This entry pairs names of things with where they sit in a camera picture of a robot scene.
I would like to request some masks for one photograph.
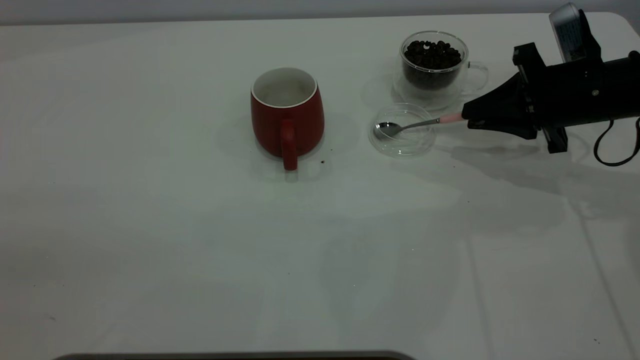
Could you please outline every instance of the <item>mug rim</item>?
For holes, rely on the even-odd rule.
[[[452,67],[447,67],[446,69],[429,69],[428,67],[421,67],[418,66],[412,62],[409,61],[409,59],[406,58],[406,56],[404,55],[404,45],[406,44],[406,42],[416,36],[416,35],[421,35],[421,34],[441,34],[441,35],[446,35],[448,37],[452,37],[454,39],[456,39],[457,41],[459,41],[462,44],[462,48],[464,49],[465,52],[465,57],[457,64],[455,64]],[[427,31],[418,31],[417,33],[413,33],[411,35],[409,35],[408,37],[406,37],[406,39],[404,41],[402,41],[402,45],[400,45],[400,57],[402,58],[402,60],[404,61],[405,64],[417,69],[417,70],[421,70],[421,71],[426,71],[426,72],[434,72],[434,73],[442,73],[442,72],[451,72],[454,70],[457,70],[458,68],[462,67],[462,64],[465,63],[465,61],[467,61],[469,59],[469,48],[467,47],[467,45],[465,44],[464,41],[462,41],[461,38],[457,37],[456,35],[444,32],[444,31],[439,31],[439,30],[427,30]]]
[[[276,106],[276,105],[271,105],[271,104],[267,104],[266,102],[264,102],[264,101],[260,100],[260,98],[259,98],[257,95],[255,95],[255,92],[254,92],[255,84],[258,82],[258,80],[259,80],[262,76],[265,76],[266,74],[269,74],[270,72],[278,71],[278,70],[284,70],[284,69],[301,71],[301,72],[305,73],[306,75],[308,75],[310,78],[312,78],[312,79],[313,79],[313,81],[314,81],[314,91],[313,91],[313,92],[311,92],[311,95],[309,95],[306,99],[304,99],[304,100],[302,100],[302,101],[300,101],[300,102],[298,102],[298,103],[296,103],[296,104],[293,104],[293,105],[287,105],[287,106]],[[252,96],[252,97],[253,97],[257,102],[261,103],[262,105],[267,106],[267,107],[269,107],[269,108],[274,108],[274,109],[291,109],[291,108],[295,108],[295,107],[297,107],[297,106],[300,106],[300,105],[302,105],[302,104],[305,104],[306,102],[309,102],[309,100],[311,100],[311,98],[313,98],[313,96],[315,96],[315,95],[316,95],[317,91],[318,91],[318,82],[317,82],[316,78],[315,78],[313,75],[309,74],[308,72],[306,72],[306,71],[304,71],[304,70],[302,70],[302,69],[299,69],[299,68],[297,68],[297,67],[277,67],[277,68],[275,68],[275,69],[267,70],[267,71],[263,72],[260,76],[258,76],[258,77],[253,81],[253,84],[251,85],[251,96]]]

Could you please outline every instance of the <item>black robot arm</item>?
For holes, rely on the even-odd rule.
[[[536,138],[542,130],[548,151],[555,153],[567,150],[566,126],[609,121],[610,129],[615,119],[640,116],[640,53],[632,51],[626,58],[603,62],[582,10],[579,20],[582,46],[576,60],[546,66],[534,43],[515,47],[513,63],[518,73],[465,104],[462,117],[468,127],[525,139]],[[640,119],[636,130],[640,139]],[[602,136],[594,150],[604,163],[597,154]],[[605,164],[617,166],[628,160]]]

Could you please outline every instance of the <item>spoon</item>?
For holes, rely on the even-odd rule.
[[[376,137],[380,140],[384,140],[387,138],[393,138],[395,135],[398,135],[403,130],[411,129],[412,127],[419,126],[427,126],[427,125],[435,125],[435,124],[448,124],[450,122],[463,121],[462,114],[451,114],[445,115],[443,117],[439,117],[437,119],[426,120],[421,122],[416,122],[415,124],[410,124],[407,126],[400,126],[395,122],[379,122],[376,124],[375,133]]]

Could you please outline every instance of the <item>glass saucer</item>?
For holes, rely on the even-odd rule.
[[[393,122],[407,126],[416,122],[431,119],[431,115],[420,106],[400,102],[381,109],[368,127],[369,141],[373,147],[384,155],[394,158],[416,156],[427,152],[436,139],[433,126],[419,126],[401,131],[389,137],[376,130],[376,124]]]

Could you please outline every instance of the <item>black cable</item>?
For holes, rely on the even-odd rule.
[[[596,157],[596,160],[598,160],[601,164],[607,165],[608,167],[618,167],[620,165],[624,165],[626,163],[628,163],[629,161],[631,161],[631,159],[634,158],[634,156],[638,153],[638,151],[640,151],[640,117],[638,118],[638,120],[636,121],[636,148],[634,149],[634,153],[631,154],[631,156],[629,156],[628,158],[617,162],[617,163],[606,163],[604,161],[602,161],[602,159],[600,159],[600,157],[598,156],[598,148],[600,146],[600,141],[602,140],[602,138],[607,134],[607,132],[609,132],[609,130],[611,130],[611,128],[613,127],[613,120],[609,121],[609,127],[604,131],[604,133],[602,133],[602,135],[600,135],[600,137],[596,140],[596,144],[594,144],[593,146],[593,156]]]

